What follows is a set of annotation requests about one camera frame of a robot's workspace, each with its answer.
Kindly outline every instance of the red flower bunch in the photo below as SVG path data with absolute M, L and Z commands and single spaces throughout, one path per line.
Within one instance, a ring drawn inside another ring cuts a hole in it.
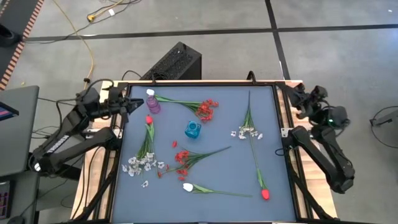
M 193 165 L 195 165 L 197 162 L 199 162 L 200 160 L 202 160 L 208 156 L 216 154 L 217 152 L 221 152 L 221 151 L 224 151 L 225 149 L 229 149 L 230 147 L 231 146 L 228 146 L 228 147 L 219 149 L 217 151 L 204 153 L 204 154 L 195 153 L 195 152 L 191 152 L 188 150 L 180 151 L 174 157 L 175 161 L 178 162 L 180 164 L 180 166 L 177 168 L 174 168 L 174 169 L 167 168 L 164 173 L 176 171 L 176 173 L 182 175 L 182 177 L 179 177 L 178 179 L 185 180 L 184 176 L 188 175 L 188 170 L 191 169 L 193 167 Z
M 211 109 L 211 107 L 218 106 L 218 102 L 215 102 L 212 99 L 203 102 L 191 102 L 191 101 L 171 100 L 158 95 L 155 95 L 155 97 L 156 100 L 159 102 L 172 102 L 184 105 L 185 107 L 190 109 L 204 123 L 213 119 L 213 109 Z

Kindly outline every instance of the red tulip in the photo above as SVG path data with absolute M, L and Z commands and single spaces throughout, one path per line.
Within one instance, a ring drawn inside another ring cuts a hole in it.
M 264 200 L 268 200 L 269 199 L 269 190 L 268 189 L 263 189 L 261 191 L 261 195 L 262 195 Z
M 146 121 L 148 125 L 151 125 L 154 122 L 154 120 L 149 114 L 146 116 Z

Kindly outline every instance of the gray tabletop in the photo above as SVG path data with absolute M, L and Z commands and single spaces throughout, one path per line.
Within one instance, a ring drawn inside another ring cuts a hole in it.
M 0 121 L 0 177 L 26 168 L 38 95 L 38 86 L 0 92 L 0 101 L 19 111 L 19 116 Z
M 0 180 L 11 180 L 14 183 L 10 218 L 21 215 L 36 198 L 39 187 L 39 174 L 31 171 L 14 174 L 8 177 L 0 177 Z M 23 214 L 25 224 L 34 222 L 36 203 L 33 203 Z M 0 220 L 0 224 L 6 224 L 9 219 Z
M 213 120 L 204 124 L 198 139 L 184 134 L 189 121 L 198 118 L 187 108 L 175 103 L 160 103 L 161 112 L 153 115 L 155 152 L 157 159 L 177 166 L 174 155 L 180 147 L 172 148 L 173 140 L 194 152 L 211 152 L 225 146 L 230 149 L 210 156 L 190 170 L 186 182 L 213 190 L 251 194 L 252 198 L 217 194 L 191 194 L 182 188 L 176 173 L 157 178 L 154 170 L 145 172 L 149 181 L 142 188 L 143 179 L 130 177 L 119 168 L 113 204 L 114 223 L 160 222 L 260 222 L 294 221 L 294 210 L 283 157 L 274 151 L 282 147 L 272 88 L 269 86 L 223 87 L 153 87 L 157 94 L 175 100 L 203 101 L 212 98 L 220 106 L 214 110 Z M 131 97 L 146 99 L 147 87 L 134 86 Z M 254 140 L 259 167 L 270 190 L 270 199 L 261 197 L 256 166 L 250 142 L 233 138 L 242 124 L 251 91 L 252 117 L 264 138 Z M 121 164 L 136 155 L 145 136 L 146 105 L 135 110 L 126 124 Z

